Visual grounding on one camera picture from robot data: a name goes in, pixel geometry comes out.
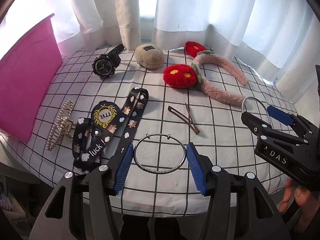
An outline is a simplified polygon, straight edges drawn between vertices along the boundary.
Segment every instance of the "human hand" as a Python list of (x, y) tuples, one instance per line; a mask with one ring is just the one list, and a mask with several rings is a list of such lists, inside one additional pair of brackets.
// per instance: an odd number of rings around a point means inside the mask
[[(278, 209), (281, 213), (283, 213), (288, 207), (288, 202), (292, 194), (293, 180), (288, 179), (284, 184), (284, 187), (284, 196)], [(320, 207), (320, 198), (314, 197), (314, 195), (307, 188), (298, 186), (294, 191), (294, 199), (302, 211), (302, 215), (298, 223), (295, 225), (294, 231), (296, 233), (301, 233), (307, 228), (318, 211)]]

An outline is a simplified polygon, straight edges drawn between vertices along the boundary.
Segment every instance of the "table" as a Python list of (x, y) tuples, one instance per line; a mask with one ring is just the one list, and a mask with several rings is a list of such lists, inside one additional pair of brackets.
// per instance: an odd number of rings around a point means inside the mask
[[(132, 52), (124, 51), (116, 74), (101, 80), (92, 73), (91, 64), (95, 57), (113, 47), (94, 52), (79, 51), (72, 57), (65, 57), (55, 74), (39, 108), (31, 139), (19, 142), (13, 137), (0, 135), (1, 142), (9, 152), (28, 170), (42, 181), (55, 186), (67, 171), (81, 173), (73, 167), (71, 139), (64, 137), (61, 144), (51, 152), (45, 149), (45, 142), (52, 122), (67, 99), (74, 102), (71, 116), (73, 121), (89, 117), (92, 108), (102, 100), (123, 106), (129, 91), (143, 87), (149, 91), (149, 101), (137, 129), (133, 144), (146, 133), (165, 133), (178, 138), (183, 144), (193, 142), (200, 154), (207, 155), (214, 165), (225, 168), (233, 174), (244, 175), (251, 171), (257, 175), (271, 194), (283, 187), (287, 176), (253, 153), (256, 136), (241, 122), (241, 108), (219, 103), (202, 92), (193, 89), (174, 89), (162, 80), (163, 69), (170, 64), (190, 64), (192, 57), (184, 49), (166, 51), (165, 64), (156, 70), (141, 68)], [(289, 113), (295, 113), (294, 105), (285, 100), (274, 83), (263, 80), (252, 68), (234, 58), (233, 63), (248, 77), (249, 85), (243, 87), (223, 68), (204, 64), (202, 71), (215, 86), (245, 96), (254, 96), (266, 106), (273, 105)], [(187, 115), (185, 103), (190, 105), (194, 123), (200, 130), (196, 135), (167, 108), (172, 106)], [(262, 106), (255, 101), (246, 103), (247, 111), (267, 121)], [(272, 119), (275, 129), (295, 135), (290, 127)], [(102, 163), (108, 162), (119, 142), (123, 129), (118, 129), (110, 145), (102, 155)], [(168, 169), (182, 159), (183, 151), (175, 141), (165, 137), (152, 137), (138, 148), (137, 158), (151, 169)], [(188, 162), (175, 172), (155, 175), (140, 170), (132, 161), (125, 188), (118, 196), (110, 197), (113, 210), (125, 214), (153, 217), (181, 217), (204, 213), (209, 198), (196, 189)], [(231, 196), (231, 206), (236, 205), (236, 196)]]

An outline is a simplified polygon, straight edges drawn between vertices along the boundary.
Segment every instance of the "watch face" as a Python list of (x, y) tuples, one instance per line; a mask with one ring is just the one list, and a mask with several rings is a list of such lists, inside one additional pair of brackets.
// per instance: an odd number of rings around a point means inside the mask
[(97, 61), (95, 69), (101, 75), (109, 75), (112, 70), (112, 65), (108, 60), (100, 59)]

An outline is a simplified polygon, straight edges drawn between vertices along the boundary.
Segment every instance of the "brown hair clip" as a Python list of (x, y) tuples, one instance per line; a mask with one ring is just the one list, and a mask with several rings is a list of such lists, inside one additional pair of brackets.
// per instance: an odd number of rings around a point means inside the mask
[(180, 113), (178, 110), (174, 109), (171, 106), (168, 106), (168, 111), (170, 113), (173, 113), (175, 116), (179, 117), (181, 120), (183, 120), (183, 122), (185, 122), (194, 132), (195, 134), (199, 134), (200, 131), (198, 129), (198, 127), (196, 127), (196, 125), (194, 124), (191, 114), (190, 114), (190, 109), (189, 109), (189, 105), (187, 105), (187, 103), (185, 103), (186, 105), (186, 109), (188, 112), (188, 117), (186, 117), (185, 115), (183, 115), (182, 113)]

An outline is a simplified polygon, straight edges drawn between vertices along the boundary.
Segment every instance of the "black wristwatch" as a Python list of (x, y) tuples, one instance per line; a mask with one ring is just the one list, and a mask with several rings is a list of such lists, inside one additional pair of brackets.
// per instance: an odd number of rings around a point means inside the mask
[(119, 53), (123, 50), (124, 46), (120, 44), (108, 54), (101, 54), (100, 56), (96, 57), (94, 62), (92, 63), (93, 73), (95, 73), (99, 77), (104, 78), (113, 76), (115, 74), (116, 68), (121, 62)]

